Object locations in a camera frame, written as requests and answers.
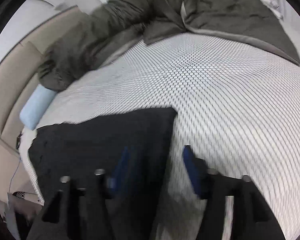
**beige headboard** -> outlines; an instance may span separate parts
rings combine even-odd
[[[36,68],[42,54],[86,14],[77,7],[63,11],[24,37],[0,63],[0,144],[18,154],[16,139],[23,124],[19,113],[38,85]]]

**dotted fabric surface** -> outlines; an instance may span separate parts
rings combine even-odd
[[[196,238],[205,201],[194,195],[182,162],[183,146],[190,144],[210,168],[236,178],[250,175],[286,239],[295,240],[300,234],[300,67],[279,56],[192,33],[150,46],[141,41],[59,93],[38,127],[165,106],[174,107],[178,116],[157,239]],[[35,132],[27,136],[34,138]],[[31,143],[21,144],[28,149]],[[231,234],[232,204],[228,198],[224,240]]]

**metal screw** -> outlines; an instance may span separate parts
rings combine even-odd
[[[67,182],[70,181],[70,176],[62,176],[62,177],[60,178],[60,181],[61,181],[62,183],[67,183]]]
[[[94,171],[94,175],[103,175],[103,174],[105,174],[104,169],[97,169]]]
[[[251,182],[251,178],[248,175],[243,175],[242,176],[243,181],[245,182]]]
[[[210,175],[217,175],[219,172],[216,169],[207,169],[207,173]]]

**black cloth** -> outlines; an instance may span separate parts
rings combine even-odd
[[[96,169],[112,174],[127,149],[130,157],[122,190],[107,200],[107,210],[116,239],[149,239],[176,114],[172,108],[150,108],[39,128],[29,157],[45,203],[58,190],[61,176],[70,176],[77,188],[86,188]],[[56,237],[53,230],[45,228],[43,233],[34,225],[28,239]]]

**light blue pillow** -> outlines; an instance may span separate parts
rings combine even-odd
[[[39,84],[20,112],[21,122],[34,130],[56,94],[57,92]]]

